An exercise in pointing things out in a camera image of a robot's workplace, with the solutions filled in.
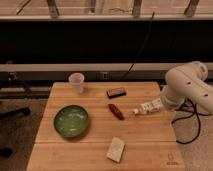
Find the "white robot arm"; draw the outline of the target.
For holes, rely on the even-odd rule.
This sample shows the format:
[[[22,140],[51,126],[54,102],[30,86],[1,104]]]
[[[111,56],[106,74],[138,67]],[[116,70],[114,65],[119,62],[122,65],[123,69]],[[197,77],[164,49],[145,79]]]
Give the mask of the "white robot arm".
[[[213,87],[205,83],[207,76],[207,66],[199,61],[170,69],[165,74],[166,85],[160,95],[164,107],[177,109],[188,98],[213,114]]]

